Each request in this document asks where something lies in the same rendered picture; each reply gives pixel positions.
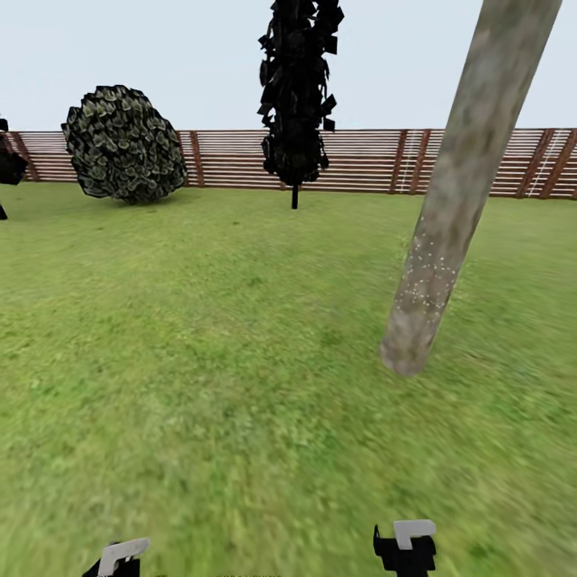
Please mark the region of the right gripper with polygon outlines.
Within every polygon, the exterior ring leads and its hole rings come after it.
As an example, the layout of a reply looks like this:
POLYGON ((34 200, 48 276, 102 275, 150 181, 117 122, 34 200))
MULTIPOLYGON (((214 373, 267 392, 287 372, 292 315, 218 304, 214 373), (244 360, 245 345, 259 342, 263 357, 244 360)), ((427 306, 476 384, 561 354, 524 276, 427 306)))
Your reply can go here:
POLYGON ((432 536, 412 537, 413 549, 402 550, 398 546, 396 538, 380 538, 379 529, 374 526, 373 545, 374 552, 382 557, 382 564, 385 571, 395 571, 397 577, 406 567, 420 568, 426 575, 427 571, 435 571, 434 557, 436 555, 435 543, 432 536))

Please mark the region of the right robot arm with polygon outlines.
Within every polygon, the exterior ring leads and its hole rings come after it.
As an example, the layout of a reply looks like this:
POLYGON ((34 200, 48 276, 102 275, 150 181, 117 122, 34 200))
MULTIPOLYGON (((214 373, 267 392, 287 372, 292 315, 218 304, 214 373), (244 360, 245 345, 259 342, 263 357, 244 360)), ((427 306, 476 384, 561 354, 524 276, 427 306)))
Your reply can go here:
POLYGON ((382 557, 385 571, 395 571, 397 577, 428 577, 435 571, 435 522, 431 519, 397 520, 393 523, 396 538, 380 538, 374 526, 374 552, 382 557))

